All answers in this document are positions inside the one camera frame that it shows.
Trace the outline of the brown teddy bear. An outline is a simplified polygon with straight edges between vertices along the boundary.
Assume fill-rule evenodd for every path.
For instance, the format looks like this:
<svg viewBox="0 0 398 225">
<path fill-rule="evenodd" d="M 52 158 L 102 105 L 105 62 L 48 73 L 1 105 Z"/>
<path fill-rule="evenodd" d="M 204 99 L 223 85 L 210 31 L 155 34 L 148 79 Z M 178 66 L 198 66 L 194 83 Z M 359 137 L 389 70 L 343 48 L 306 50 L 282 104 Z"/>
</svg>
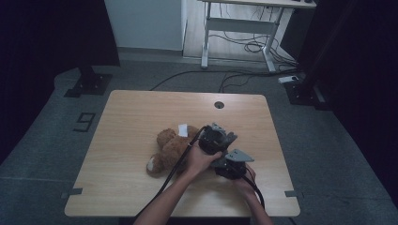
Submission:
<svg viewBox="0 0 398 225">
<path fill-rule="evenodd" d="M 175 167 L 199 129 L 187 125 L 187 131 L 187 135 L 180 136 L 174 129 L 167 128 L 158 134 L 159 151 L 152 155 L 146 164 L 146 172 L 149 175 L 158 176 L 171 171 Z"/>
</svg>

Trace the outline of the person's right hand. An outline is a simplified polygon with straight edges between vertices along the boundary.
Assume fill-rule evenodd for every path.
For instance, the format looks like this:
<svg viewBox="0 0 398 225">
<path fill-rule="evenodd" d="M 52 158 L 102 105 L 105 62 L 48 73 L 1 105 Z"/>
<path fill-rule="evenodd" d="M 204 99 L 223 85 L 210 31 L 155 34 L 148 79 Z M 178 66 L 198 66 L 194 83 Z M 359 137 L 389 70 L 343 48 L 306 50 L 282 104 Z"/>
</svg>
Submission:
<svg viewBox="0 0 398 225">
<path fill-rule="evenodd" d="M 255 182 L 255 172 L 254 170 L 249 166 L 246 165 L 247 171 L 245 173 L 245 176 L 252 182 Z M 237 191 L 243 196 L 243 197 L 250 197 L 255 195 L 255 191 L 253 187 L 244 179 L 244 178 L 239 178 L 236 180 L 232 181 L 234 187 L 237 189 Z"/>
</svg>

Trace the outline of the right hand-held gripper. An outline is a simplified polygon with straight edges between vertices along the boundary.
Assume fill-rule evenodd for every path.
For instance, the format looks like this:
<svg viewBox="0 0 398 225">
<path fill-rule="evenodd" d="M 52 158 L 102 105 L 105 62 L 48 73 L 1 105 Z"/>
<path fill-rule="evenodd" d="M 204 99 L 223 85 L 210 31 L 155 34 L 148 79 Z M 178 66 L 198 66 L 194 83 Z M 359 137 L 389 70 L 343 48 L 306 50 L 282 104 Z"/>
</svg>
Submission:
<svg viewBox="0 0 398 225">
<path fill-rule="evenodd" d="M 214 171 L 217 175 L 230 180 L 236 180 L 245 175 L 246 163 L 254 161 L 253 157 L 239 149 L 225 152 L 222 158 L 227 160 L 227 166 L 225 168 L 214 168 Z"/>
</svg>

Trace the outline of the dark curtain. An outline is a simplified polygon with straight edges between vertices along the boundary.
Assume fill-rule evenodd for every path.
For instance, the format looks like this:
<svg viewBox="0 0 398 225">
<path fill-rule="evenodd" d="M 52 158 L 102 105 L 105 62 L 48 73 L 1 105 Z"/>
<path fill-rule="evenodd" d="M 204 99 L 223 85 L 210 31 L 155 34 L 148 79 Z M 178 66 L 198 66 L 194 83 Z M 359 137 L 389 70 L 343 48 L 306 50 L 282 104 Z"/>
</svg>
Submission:
<svg viewBox="0 0 398 225">
<path fill-rule="evenodd" d="M 0 0 L 0 164 L 73 68 L 117 66 L 104 0 Z"/>
<path fill-rule="evenodd" d="M 398 203 L 398 0 L 318 0 L 298 61 Z"/>
</svg>

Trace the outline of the white metal frame desk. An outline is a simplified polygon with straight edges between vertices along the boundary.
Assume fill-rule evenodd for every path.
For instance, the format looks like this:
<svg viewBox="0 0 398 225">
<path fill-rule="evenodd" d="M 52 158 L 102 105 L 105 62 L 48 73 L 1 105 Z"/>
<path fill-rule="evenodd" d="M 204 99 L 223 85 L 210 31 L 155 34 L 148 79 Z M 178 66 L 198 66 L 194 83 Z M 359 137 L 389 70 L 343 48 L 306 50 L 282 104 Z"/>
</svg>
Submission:
<svg viewBox="0 0 398 225">
<path fill-rule="evenodd" d="M 275 72 L 276 68 L 272 61 L 270 49 L 278 31 L 283 12 L 286 8 L 315 9 L 314 0 L 200 0 L 207 4 L 205 16 L 205 39 L 202 46 L 201 68 L 208 67 L 208 39 L 210 31 L 225 31 L 245 34 L 269 35 L 266 47 L 262 50 L 269 72 Z M 233 4 L 261 7 L 279 8 L 276 19 L 272 22 L 251 21 L 240 19 L 226 19 L 211 16 L 213 4 Z"/>
</svg>

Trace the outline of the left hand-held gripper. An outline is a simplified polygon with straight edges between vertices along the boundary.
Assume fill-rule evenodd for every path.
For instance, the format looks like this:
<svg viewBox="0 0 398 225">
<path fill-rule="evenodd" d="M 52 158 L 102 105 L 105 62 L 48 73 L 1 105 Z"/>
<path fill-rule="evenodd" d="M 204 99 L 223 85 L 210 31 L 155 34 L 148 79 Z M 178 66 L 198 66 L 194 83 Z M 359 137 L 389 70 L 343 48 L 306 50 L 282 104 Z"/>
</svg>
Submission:
<svg viewBox="0 0 398 225">
<path fill-rule="evenodd" d="M 199 136 L 199 146 L 208 155 L 224 152 L 237 139 L 234 132 L 227 133 L 224 128 L 216 123 L 205 126 Z"/>
</svg>

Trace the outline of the person's left hand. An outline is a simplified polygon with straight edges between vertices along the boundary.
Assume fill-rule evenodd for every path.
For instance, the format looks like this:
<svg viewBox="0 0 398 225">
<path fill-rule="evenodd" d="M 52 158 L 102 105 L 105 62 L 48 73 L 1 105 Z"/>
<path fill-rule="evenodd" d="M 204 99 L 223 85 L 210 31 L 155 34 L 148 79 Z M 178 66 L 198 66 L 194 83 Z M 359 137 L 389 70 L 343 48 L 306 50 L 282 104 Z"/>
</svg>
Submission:
<svg viewBox="0 0 398 225">
<path fill-rule="evenodd" d="M 196 178 L 200 173 L 204 172 L 214 160 L 221 156 L 221 152 L 208 155 L 202 150 L 198 143 L 195 143 L 188 153 L 187 166 L 183 176 L 190 179 Z"/>
</svg>

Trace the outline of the black stand base plate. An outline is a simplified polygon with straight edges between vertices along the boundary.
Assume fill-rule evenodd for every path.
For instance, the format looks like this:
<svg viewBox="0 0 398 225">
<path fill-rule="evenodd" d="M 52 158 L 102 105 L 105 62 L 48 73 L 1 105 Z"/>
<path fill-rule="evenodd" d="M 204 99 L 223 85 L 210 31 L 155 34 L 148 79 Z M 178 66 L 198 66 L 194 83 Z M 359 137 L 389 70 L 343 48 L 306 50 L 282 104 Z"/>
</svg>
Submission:
<svg viewBox="0 0 398 225">
<path fill-rule="evenodd" d="M 113 78 L 112 74 L 96 73 L 91 66 L 79 67 L 79 71 L 79 80 L 66 92 L 65 98 L 79 98 L 81 95 L 102 96 Z"/>
<path fill-rule="evenodd" d="M 317 83 L 309 85 L 305 82 L 287 82 L 283 87 L 292 105 L 313 106 L 319 111 L 331 110 L 327 96 Z"/>
</svg>

